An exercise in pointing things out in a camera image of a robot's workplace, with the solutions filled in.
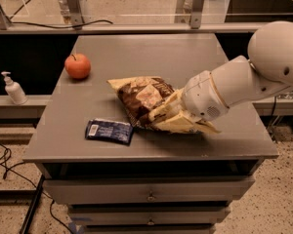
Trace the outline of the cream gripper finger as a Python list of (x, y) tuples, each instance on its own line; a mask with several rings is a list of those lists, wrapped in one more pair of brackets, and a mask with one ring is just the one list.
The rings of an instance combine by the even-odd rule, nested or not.
[(159, 131), (177, 134), (192, 134), (206, 130), (206, 126), (201, 124), (200, 118), (187, 111), (180, 111), (177, 115), (152, 125)]
[(167, 97), (163, 103), (151, 110), (148, 119), (151, 122), (161, 122), (172, 118), (184, 109), (181, 100), (182, 90), (176, 90), (171, 96)]

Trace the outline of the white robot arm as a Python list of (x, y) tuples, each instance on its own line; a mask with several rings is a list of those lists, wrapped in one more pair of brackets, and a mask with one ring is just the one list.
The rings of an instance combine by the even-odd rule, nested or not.
[(160, 131), (213, 132), (211, 122), (243, 102), (293, 91), (293, 22), (259, 28), (239, 56), (190, 78), (148, 119)]

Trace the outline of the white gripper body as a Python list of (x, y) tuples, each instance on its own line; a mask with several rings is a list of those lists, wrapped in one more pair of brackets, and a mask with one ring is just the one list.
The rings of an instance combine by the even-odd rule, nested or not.
[(182, 101), (190, 113), (206, 121), (213, 121), (229, 111), (210, 71), (203, 71), (188, 80), (182, 92)]

